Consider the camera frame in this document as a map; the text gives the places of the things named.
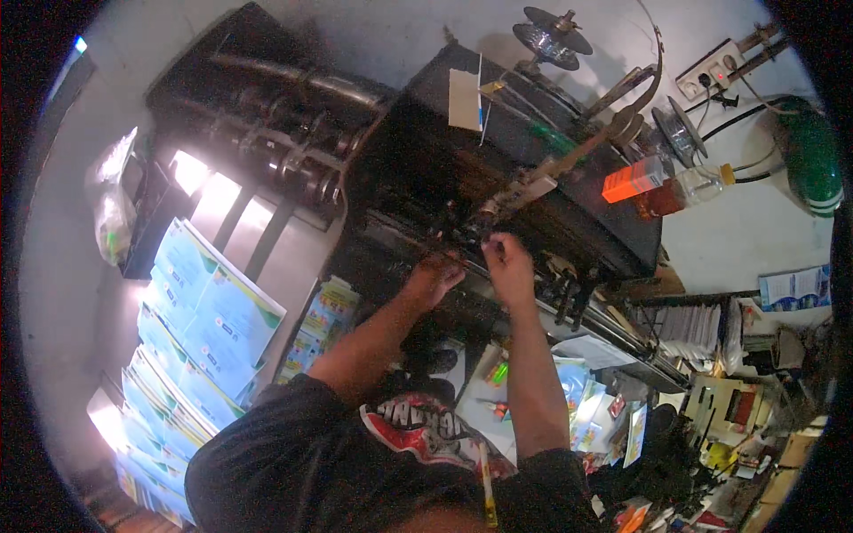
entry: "wall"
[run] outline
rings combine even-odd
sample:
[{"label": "wall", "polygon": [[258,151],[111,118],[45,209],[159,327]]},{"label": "wall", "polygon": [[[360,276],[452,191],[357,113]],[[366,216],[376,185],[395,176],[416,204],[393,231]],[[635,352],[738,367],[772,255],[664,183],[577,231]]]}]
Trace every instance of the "wall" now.
[{"label": "wall", "polygon": [[[445,44],[446,32],[461,44],[512,67],[531,53],[512,35],[525,20],[525,3],[508,0],[315,0],[260,4],[282,23],[316,43],[318,54],[336,67],[402,88]],[[90,31],[90,50],[106,79],[124,98],[137,97],[171,61],[177,50],[241,2],[114,3]],[[544,66],[543,71],[581,101],[591,103],[632,67],[656,61],[653,30],[638,2],[598,0],[569,3],[545,0],[537,7],[553,13],[572,8],[594,53],[581,56],[575,72]],[[652,106],[668,108],[666,96],[690,103],[675,85],[676,76],[726,38],[741,39],[769,16],[760,2],[744,0],[648,0],[647,7],[664,40],[664,80]],[[157,28],[156,38],[152,38]],[[757,49],[747,56],[755,55]],[[808,76],[792,49],[749,75],[763,95],[813,95]],[[633,101],[645,86],[614,108]],[[741,105],[727,112],[714,104],[702,131],[755,105],[737,83],[729,97]],[[699,121],[704,109],[692,113]],[[772,146],[768,120],[760,115],[729,128],[708,145],[709,161],[737,166],[764,156]],[[778,153],[755,172],[780,160]],[[832,222],[814,219],[788,198],[786,173],[727,190],[711,204],[664,219],[663,243],[689,293],[750,290],[760,274],[822,264],[828,260]]]},{"label": "wall", "polygon": [[[85,34],[98,71],[69,111],[44,167],[32,202],[21,272],[21,315],[27,368],[45,422],[49,451],[65,473],[92,467],[104,455],[85,415],[85,404],[104,369],[116,369],[131,353],[135,288],[100,259],[92,216],[82,189],[85,168],[133,125],[144,130],[142,95],[154,79],[228,9],[232,0],[148,0],[110,3]],[[314,39],[318,53],[337,67],[401,88],[445,43],[446,30],[472,49],[511,67],[530,53],[512,37],[526,3],[509,0],[348,0],[261,2],[276,18]],[[581,101],[592,101],[633,66],[654,61],[652,30],[630,0],[562,3],[572,7],[594,45],[581,69],[543,69]],[[686,104],[672,80],[724,38],[742,38],[753,22],[767,21],[758,2],[744,0],[647,0],[664,35],[664,95]],[[761,93],[810,93],[792,51],[751,75]],[[736,87],[741,101],[749,94]],[[720,124],[713,107],[703,130]],[[710,143],[718,162],[758,159],[769,137],[754,123],[733,128]],[[667,217],[664,244],[690,292],[757,286],[767,271],[828,260],[831,223],[805,216],[774,185],[739,185],[707,206]]]}]

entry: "pencil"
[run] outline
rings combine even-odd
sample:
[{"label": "pencil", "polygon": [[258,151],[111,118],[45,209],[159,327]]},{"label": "pencil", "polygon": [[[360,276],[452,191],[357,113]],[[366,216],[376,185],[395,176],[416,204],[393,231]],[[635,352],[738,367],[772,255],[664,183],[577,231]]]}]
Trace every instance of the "pencil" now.
[{"label": "pencil", "polygon": [[497,508],[495,497],[491,494],[491,472],[489,472],[489,450],[486,443],[479,444],[480,471],[483,474],[483,493],[485,496],[485,524],[491,529],[497,527]]}]

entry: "power outlet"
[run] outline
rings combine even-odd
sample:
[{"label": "power outlet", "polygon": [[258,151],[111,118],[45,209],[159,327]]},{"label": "power outlet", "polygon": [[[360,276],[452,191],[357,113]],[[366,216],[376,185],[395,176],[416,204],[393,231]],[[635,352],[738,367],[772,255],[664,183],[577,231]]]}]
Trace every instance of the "power outlet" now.
[{"label": "power outlet", "polygon": [[737,43],[731,39],[726,39],[676,78],[678,89],[688,100],[695,100],[705,94],[705,87],[699,83],[700,74],[707,74],[713,83],[719,84],[724,89],[731,85],[728,81],[728,75],[734,71],[726,67],[723,62],[722,58],[726,55],[731,55],[734,58],[734,64],[737,67],[745,62],[743,54],[738,50]]}]

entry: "left hand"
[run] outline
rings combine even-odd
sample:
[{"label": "left hand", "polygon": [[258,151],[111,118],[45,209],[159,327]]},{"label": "left hand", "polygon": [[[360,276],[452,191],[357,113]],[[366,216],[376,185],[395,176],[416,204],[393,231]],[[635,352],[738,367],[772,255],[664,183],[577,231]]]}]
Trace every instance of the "left hand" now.
[{"label": "left hand", "polygon": [[430,310],[444,295],[465,278],[465,269],[457,261],[459,254],[433,252],[415,266],[401,295],[412,298],[424,310]]}]

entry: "black t-shirt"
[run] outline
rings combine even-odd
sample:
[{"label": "black t-shirt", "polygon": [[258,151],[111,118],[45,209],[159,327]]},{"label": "black t-shirt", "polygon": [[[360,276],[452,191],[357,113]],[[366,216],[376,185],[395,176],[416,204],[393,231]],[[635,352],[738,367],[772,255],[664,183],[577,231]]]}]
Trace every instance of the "black t-shirt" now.
[{"label": "black t-shirt", "polygon": [[[436,505],[464,506],[485,519],[484,440],[422,393],[353,411],[301,374],[267,387],[199,450],[186,474],[187,501],[210,532],[383,531]],[[501,530],[597,529],[572,452],[544,451],[516,470],[488,445]]]}]

